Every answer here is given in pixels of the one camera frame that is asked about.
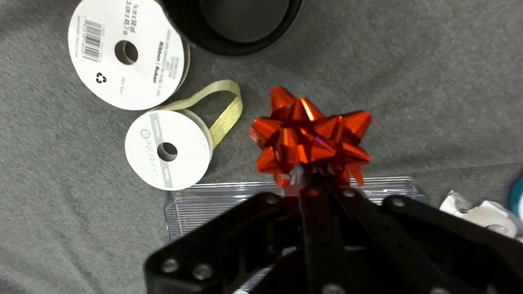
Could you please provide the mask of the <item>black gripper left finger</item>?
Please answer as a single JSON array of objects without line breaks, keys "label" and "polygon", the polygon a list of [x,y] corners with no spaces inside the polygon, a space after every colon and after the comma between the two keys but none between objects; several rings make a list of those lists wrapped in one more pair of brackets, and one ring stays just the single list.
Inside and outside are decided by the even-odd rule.
[{"label": "black gripper left finger", "polygon": [[143,264],[146,294],[233,294],[267,268],[249,294],[303,294],[295,198],[256,193]]}]

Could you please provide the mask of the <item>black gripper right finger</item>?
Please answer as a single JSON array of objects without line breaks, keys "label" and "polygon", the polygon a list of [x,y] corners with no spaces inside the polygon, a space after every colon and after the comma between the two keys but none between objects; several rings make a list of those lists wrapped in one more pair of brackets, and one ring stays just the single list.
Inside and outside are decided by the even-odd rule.
[{"label": "black gripper right finger", "polygon": [[406,197],[380,205],[361,192],[330,195],[390,268],[393,294],[523,294],[523,246]]}]

